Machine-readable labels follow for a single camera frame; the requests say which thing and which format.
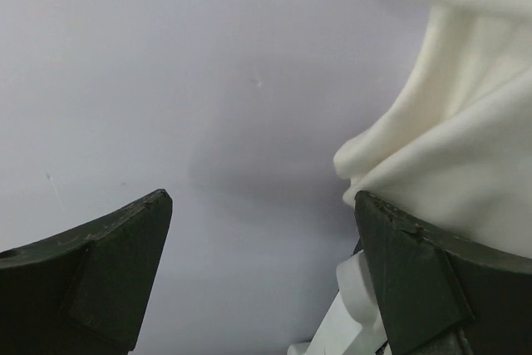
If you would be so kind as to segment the white t shirt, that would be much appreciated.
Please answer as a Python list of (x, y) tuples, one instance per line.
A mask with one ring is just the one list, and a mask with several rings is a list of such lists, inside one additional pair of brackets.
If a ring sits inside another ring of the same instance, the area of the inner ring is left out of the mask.
[(366, 190), (468, 239), (531, 255), (531, 0), (427, 0), (391, 108), (334, 156)]

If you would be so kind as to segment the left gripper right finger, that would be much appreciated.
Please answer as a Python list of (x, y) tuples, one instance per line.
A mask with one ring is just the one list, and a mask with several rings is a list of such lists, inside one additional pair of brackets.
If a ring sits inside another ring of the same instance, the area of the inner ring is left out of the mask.
[(464, 239), (375, 195), (355, 219), (394, 354), (529, 354), (531, 261)]

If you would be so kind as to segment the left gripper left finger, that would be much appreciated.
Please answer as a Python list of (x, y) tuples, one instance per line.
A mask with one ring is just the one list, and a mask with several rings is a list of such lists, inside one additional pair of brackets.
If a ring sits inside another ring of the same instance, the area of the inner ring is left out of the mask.
[(170, 227), (162, 189), (1, 253), (3, 354), (135, 349)]

